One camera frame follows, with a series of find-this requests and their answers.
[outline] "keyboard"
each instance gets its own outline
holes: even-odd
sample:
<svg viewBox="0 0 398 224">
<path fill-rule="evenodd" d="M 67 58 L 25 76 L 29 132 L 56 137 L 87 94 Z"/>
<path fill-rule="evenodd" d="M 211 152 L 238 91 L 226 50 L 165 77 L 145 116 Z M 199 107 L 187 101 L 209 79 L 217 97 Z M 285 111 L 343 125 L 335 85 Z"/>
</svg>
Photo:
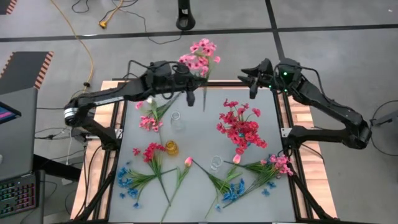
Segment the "keyboard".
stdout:
<svg viewBox="0 0 398 224">
<path fill-rule="evenodd" d="M 0 218 L 36 208 L 38 194 L 35 174 L 0 182 Z"/>
</svg>

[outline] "laptop screen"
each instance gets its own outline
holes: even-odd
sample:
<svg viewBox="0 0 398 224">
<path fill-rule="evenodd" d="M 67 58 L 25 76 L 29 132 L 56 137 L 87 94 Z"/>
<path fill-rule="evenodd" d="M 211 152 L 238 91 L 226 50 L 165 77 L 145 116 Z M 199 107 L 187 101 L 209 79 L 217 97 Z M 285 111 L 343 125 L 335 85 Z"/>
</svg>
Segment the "laptop screen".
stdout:
<svg viewBox="0 0 398 224">
<path fill-rule="evenodd" d="M 0 102 L 0 124 L 19 118 L 21 113 Z"/>
</svg>

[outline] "concrete floor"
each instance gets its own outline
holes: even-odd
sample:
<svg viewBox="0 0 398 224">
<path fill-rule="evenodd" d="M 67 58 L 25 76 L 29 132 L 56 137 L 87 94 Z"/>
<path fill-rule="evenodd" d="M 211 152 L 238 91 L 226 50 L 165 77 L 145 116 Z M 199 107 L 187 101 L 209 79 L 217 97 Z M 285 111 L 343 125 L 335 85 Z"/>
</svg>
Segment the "concrete floor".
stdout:
<svg viewBox="0 0 398 224">
<path fill-rule="evenodd" d="M 78 34 L 123 34 L 144 31 L 142 20 L 117 12 L 106 30 L 98 20 L 113 8 L 110 0 L 88 1 L 90 11 L 75 14 L 75 1 L 56 0 Z M 398 24 L 395 0 L 271 0 L 276 25 L 285 27 L 328 27 Z M 149 32 L 176 31 L 177 0 L 146 0 L 125 8 L 147 19 Z M 76 10 L 84 10 L 84 0 Z M 197 25 L 194 30 L 271 28 L 263 0 L 192 0 Z M 72 35 L 66 22 L 49 0 L 18 0 L 14 12 L 0 16 L 0 62 L 13 51 L 54 51 L 38 106 L 62 107 L 72 93 L 82 89 L 90 71 L 84 48 L 75 40 L 1 42 L 5 37 L 48 37 Z M 279 32 L 286 57 L 320 72 L 323 87 L 330 98 L 349 105 L 369 120 L 385 101 L 396 100 L 398 29 L 335 30 L 316 32 Z M 154 37 L 158 41 L 178 36 Z M 248 34 L 184 35 L 176 42 L 156 45 L 145 37 L 85 40 L 94 57 L 92 90 L 103 80 L 122 77 L 130 59 L 148 64 L 155 60 L 175 60 L 189 51 L 192 42 L 207 37 L 218 45 L 221 63 L 212 73 L 218 80 L 236 79 L 239 69 L 256 66 L 265 57 L 277 63 L 278 53 L 271 32 Z M 141 74 L 143 69 L 133 67 Z M 305 73 L 317 85 L 315 74 Z M 380 115 L 398 109 L 391 104 Z M 314 123 L 324 128 L 341 125 L 323 113 L 312 110 Z M 387 124 L 374 130 L 374 140 L 384 151 L 398 154 L 398 129 Z M 38 111 L 36 130 L 64 127 L 62 111 Z M 35 153 L 48 158 L 64 156 L 69 139 L 35 142 Z M 342 220 L 396 223 L 398 219 L 398 157 L 378 152 L 372 145 L 365 150 L 348 149 L 341 144 L 321 143 L 326 172 L 338 216 Z M 73 141 L 71 153 L 82 149 Z M 60 190 L 46 207 L 47 223 L 64 221 L 65 192 Z"/>
</svg>

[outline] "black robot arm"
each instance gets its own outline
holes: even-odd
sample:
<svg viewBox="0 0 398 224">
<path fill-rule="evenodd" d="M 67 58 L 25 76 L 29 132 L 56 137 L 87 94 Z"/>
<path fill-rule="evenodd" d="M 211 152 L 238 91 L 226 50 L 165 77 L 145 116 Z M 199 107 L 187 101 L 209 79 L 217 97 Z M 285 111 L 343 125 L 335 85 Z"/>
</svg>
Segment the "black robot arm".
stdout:
<svg viewBox="0 0 398 224">
<path fill-rule="evenodd" d="M 137 79 L 108 90 L 84 93 L 72 98 L 64 107 L 65 123 L 71 127 L 81 127 L 97 135 L 104 150 L 117 150 L 119 141 L 113 128 L 105 128 L 87 117 L 90 109 L 122 100 L 142 101 L 149 96 L 186 91 L 188 106 L 193 106 L 193 91 L 206 83 L 206 79 L 194 76 L 184 64 L 160 61 L 151 63 L 147 71 Z"/>
<path fill-rule="evenodd" d="M 341 142 L 353 149 L 364 149 L 371 137 L 371 130 L 362 116 L 347 106 L 329 99 L 323 92 L 310 83 L 301 73 L 302 69 L 313 70 L 300 66 L 295 60 L 285 58 L 275 67 L 269 59 L 265 59 L 255 68 L 242 69 L 247 77 L 238 78 L 249 88 L 250 98 L 255 98 L 257 89 L 268 87 L 284 91 L 303 105 L 314 106 L 327 115 L 341 121 L 345 125 L 342 130 L 306 129 L 294 126 L 285 140 L 289 147 L 298 148 L 305 141 Z"/>
</svg>

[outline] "yellow cable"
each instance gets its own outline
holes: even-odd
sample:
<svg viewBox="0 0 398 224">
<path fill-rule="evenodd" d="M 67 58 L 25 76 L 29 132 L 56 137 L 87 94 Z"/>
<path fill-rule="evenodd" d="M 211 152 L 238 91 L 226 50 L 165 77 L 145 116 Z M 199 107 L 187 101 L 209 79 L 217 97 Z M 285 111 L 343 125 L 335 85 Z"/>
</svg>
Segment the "yellow cable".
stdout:
<svg viewBox="0 0 398 224">
<path fill-rule="evenodd" d="M 123 5 L 123 1 L 124 0 L 120 0 L 119 5 L 116 7 L 116 9 L 114 9 L 111 13 L 111 15 L 105 20 L 105 21 L 101 21 L 99 22 L 99 26 L 102 27 L 102 29 L 106 28 L 106 24 L 108 23 L 108 21 L 110 21 L 113 17 L 113 14 Z"/>
<path fill-rule="evenodd" d="M 94 61 L 93 61 L 93 57 L 91 56 L 90 51 L 88 50 L 87 46 L 85 45 L 85 43 L 83 43 L 83 41 L 81 41 L 79 39 L 79 37 L 77 36 L 75 30 L 73 29 L 72 25 L 70 24 L 68 18 L 64 15 L 64 13 L 61 11 L 61 9 L 57 6 L 57 4 L 53 1 L 50 0 L 51 3 L 58 9 L 58 11 L 61 13 L 61 15 L 63 16 L 63 18 L 66 20 L 66 22 L 68 23 L 70 29 L 73 32 L 73 35 L 75 36 L 76 40 L 79 40 L 79 42 L 82 44 L 82 46 L 86 49 L 88 56 L 90 57 L 90 63 L 91 63 L 91 69 L 90 69 L 90 76 L 87 79 L 87 83 L 90 83 L 91 79 L 93 78 L 93 74 L 94 74 Z M 85 86 L 85 88 L 83 89 L 83 93 L 86 92 L 87 86 Z"/>
</svg>

